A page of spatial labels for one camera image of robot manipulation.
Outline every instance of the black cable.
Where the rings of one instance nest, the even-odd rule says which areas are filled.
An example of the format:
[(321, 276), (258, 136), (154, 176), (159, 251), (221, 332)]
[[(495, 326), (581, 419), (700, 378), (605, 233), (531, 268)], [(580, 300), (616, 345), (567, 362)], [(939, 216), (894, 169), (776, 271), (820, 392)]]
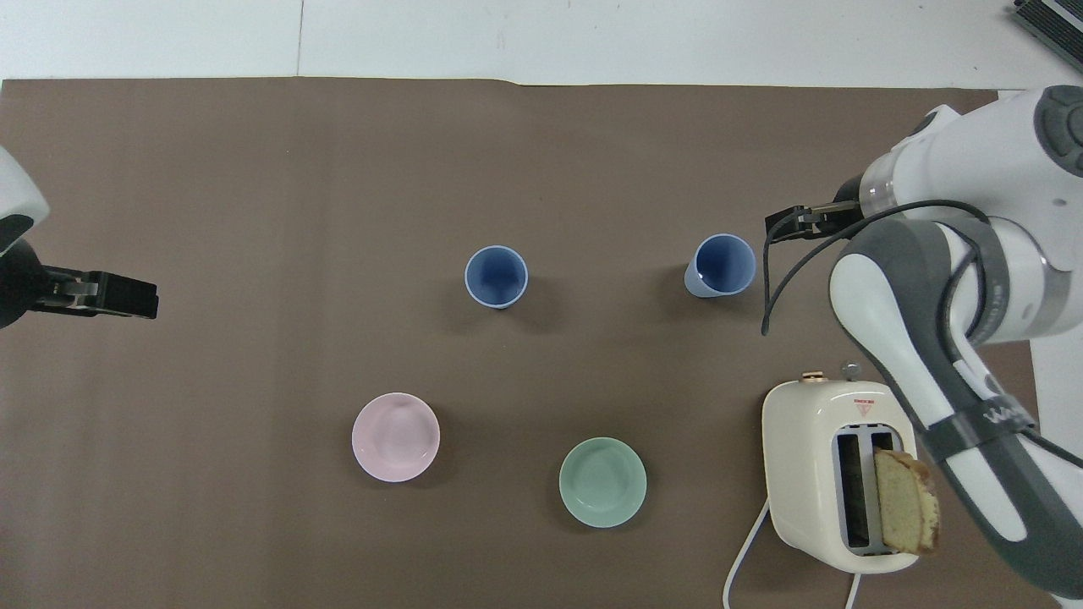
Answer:
[(841, 231), (839, 231), (839, 232), (835, 233), (834, 235), (832, 235), (832, 236), (827, 237), (826, 239), (824, 239), (823, 243), (821, 243), (820, 245), (818, 245), (814, 248), (812, 248), (811, 251), (809, 251), (800, 260), (798, 260), (797, 263), (794, 264), (793, 268), (790, 269), (790, 272), (786, 273), (786, 276), (783, 277), (782, 282), (779, 283), (779, 286), (775, 288), (774, 294), (771, 295), (770, 297), (767, 297), (767, 295), (771, 293), (771, 286), (768, 283), (768, 276), (769, 275), (768, 275), (768, 269), (767, 269), (767, 248), (768, 248), (768, 246), (771, 243), (770, 238), (773, 237), (773, 234), (772, 234), (771, 231), (777, 231), (778, 228), (783, 222), (792, 220), (793, 219), (792, 217), (794, 215), (800, 213), (800, 211), (794, 211), (793, 213), (791, 213), (786, 218), (783, 218), (779, 222), (775, 222), (775, 224), (773, 226), (771, 226), (771, 231), (768, 232), (768, 239), (766, 242), (764, 242), (764, 296), (765, 296), (765, 301), (764, 301), (764, 323), (760, 325), (760, 329), (759, 329), (760, 334), (762, 334), (764, 336), (767, 336), (767, 333), (768, 333), (768, 331), (771, 327), (771, 311), (774, 310), (774, 306), (779, 301), (779, 297), (782, 295), (782, 290), (785, 289), (786, 284), (788, 284), (790, 281), (794, 278), (794, 275), (796, 275), (797, 272), (800, 271), (801, 268), (805, 267), (805, 264), (807, 264), (809, 262), (809, 260), (811, 260), (812, 258), (815, 258), (815, 256), (819, 255), (821, 251), (823, 251), (824, 249), (827, 249), (828, 247), (831, 247), (832, 245), (834, 245), (835, 242), (837, 242), (839, 239), (852, 237), (853, 235), (858, 234), (859, 231), (861, 231), (862, 229), (864, 229), (865, 226), (867, 226), (869, 224), (871, 224), (871, 223), (873, 223), (873, 222), (875, 222), (877, 220), (882, 220), (884, 218), (887, 218), (888, 216), (893, 216), (896, 213), (901, 213), (903, 211), (908, 211), (908, 210), (911, 210), (911, 209), (917, 209), (917, 208), (921, 208), (921, 207), (951, 207), (951, 208), (954, 208), (954, 209), (960, 209), (960, 210), (966, 211), (967, 213), (974, 216), (975, 218), (977, 218), (978, 220), (980, 220), (981, 222), (983, 222), (986, 224), (989, 223), (989, 216), (987, 216), (983, 211), (981, 211), (977, 207), (975, 207), (975, 206), (973, 206), (973, 205), (970, 205), (968, 203), (963, 203), (961, 200), (929, 199), (929, 200), (919, 200), (919, 202), (916, 202), (916, 203), (908, 203), (906, 205), (900, 205), (898, 207), (892, 207), (891, 209), (888, 209), (886, 211), (880, 211), (879, 213), (874, 213), (874, 215), (870, 216), (869, 218), (865, 218), (863, 220), (859, 220), (859, 221), (854, 222), (853, 224), (850, 224), (849, 226), (843, 229)]
[[(958, 287), (958, 282), (963, 278), (963, 274), (966, 273), (967, 268), (970, 264), (977, 263), (979, 270), (978, 281), (982, 281), (980, 276), (981, 267), (981, 250), (978, 248), (978, 243), (970, 237), (962, 234), (957, 234), (963, 241), (970, 246), (970, 251), (966, 254), (963, 261), (958, 263), (958, 267), (952, 271), (951, 277), (948, 278), (948, 285), (944, 286), (943, 291), (940, 293), (940, 304), (937, 306), (937, 337), (940, 339), (940, 345), (943, 347), (944, 351), (948, 352), (948, 357), (951, 361), (956, 362), (963, 359), (963, 354), (960, 352), (958, 347), (955, 345), (955, 340), (951, 336), (951, 303), (955, 298), (955, 288)], [(975, 314), (974, 321), (970, 322), (970, 327), (966, 331), (966, 335), (969, 336), (970, 332), (974, 331), (975, 325), (981, 318), (980, 314)]]
[(1083, 458), (1080, 458), (1073, 455), (1072, 453), (1068, 452), (1064, 448), (1059, 446), (1058, 444), (1055, 444), (1054, 442), (1046, 440), (1038, 431), (1034, 431), (1033, 429), (1028, 427), (1027, 429), (1020, 431), (1020, 433), (1030, 439), (1031, 442), (1034, 442), (1035, 444), (1053, 453), (1054, 455), (1067, 461), (1068, 463), (1074, 465), (1075, 467), (1083, 469)]
[[(771, 242), (774, 241), (774, 234), (779, 232), (779, 229), (781, 229), (784, 224), (786, 224), (791, 220), (798, 218), (804, 212), (805, 210), (803, 209), (795, 209), (791, 211), (788, 216), (775, 222), (774, 225), (772, 225), (767, 231), (767, 238), (764, 241), (764, 323), (765, 324), (767, 323), (767, 318), (770, 314), (767, 311), (768, 311), (768, 306), (771, 302), (771, 264), (767, 258), (768, 249), (771, 246)], [(764, 328), (765, 326), (761, 325), (759, 329), (760, 334), (767, 336), (767, 331), (765, 331)]]

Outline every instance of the plastic cup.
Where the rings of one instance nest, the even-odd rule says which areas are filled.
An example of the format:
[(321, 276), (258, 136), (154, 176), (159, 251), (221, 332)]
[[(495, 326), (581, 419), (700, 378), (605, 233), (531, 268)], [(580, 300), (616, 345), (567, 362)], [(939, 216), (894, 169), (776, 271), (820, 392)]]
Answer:
[(503, 245), (483, 247), (470, 257), (465, 274), (467, 291), (480, 304), (507, 309), (526, 291), (526, 262)]
[(695, 248), (684, 271), (684, 287), (700, 298), (733, 296), (744, 291), (756, 275), (756, 255), (743, 238), (729, 233), (712, 235)]

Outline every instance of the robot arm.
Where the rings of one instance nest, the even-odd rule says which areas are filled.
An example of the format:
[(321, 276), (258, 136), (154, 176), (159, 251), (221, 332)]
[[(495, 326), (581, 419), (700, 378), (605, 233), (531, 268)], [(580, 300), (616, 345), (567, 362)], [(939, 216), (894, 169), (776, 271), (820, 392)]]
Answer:
[(0, 147), (0, 328), (26, 311), (154, 319), (157, 286), (103, 271), (44, 267), (23, 239), (49, 205), (18, 163)]
[[(968, 205), (908, 205), (945, 200)], [(830, 284), (843, 328), (1001, 556), (1083, 598), (1083, 462), (1034, 431), (974, 350), (1083, 321), (1083, 89), (935, 108), (830, 205), (767, 223), (771, 243), (852, 237)]]
[(1023, 270), (1007, 261), (1036, 251), (981, 247), (979, 273), (966, 238), (1018, 245), (1021, 230), (955, 223), (885, 219), (858, 233), (832, 271), (832, 307), (993, 547), (1039, 587), (1081, 598), (1083, 469), (1032, 439), (1033, 422), (966, 338), (1003, 323), (990, 300), (1009, 300), (1013, 271)]

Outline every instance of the pink bowl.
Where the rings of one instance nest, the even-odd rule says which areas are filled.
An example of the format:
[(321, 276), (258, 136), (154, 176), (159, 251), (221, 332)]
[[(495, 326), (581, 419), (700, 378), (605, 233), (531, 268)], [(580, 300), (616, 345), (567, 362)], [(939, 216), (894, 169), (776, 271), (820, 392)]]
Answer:
[(386, 393), (353, 423), (353, 456), (369, 476), (402, 482), (425, 471), (440, 448), (436, 415), (409, 393)]

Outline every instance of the green bowl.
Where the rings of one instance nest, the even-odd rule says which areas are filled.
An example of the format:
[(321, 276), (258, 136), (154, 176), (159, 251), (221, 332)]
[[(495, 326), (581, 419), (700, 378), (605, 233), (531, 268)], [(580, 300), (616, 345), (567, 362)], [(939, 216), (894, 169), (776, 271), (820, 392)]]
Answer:
[(639, 511), (644, 497), (643, 462), (621, 440), (585, 440), (560, 466), (560, 498), (584, 524), (599, 529), (623, 524)]

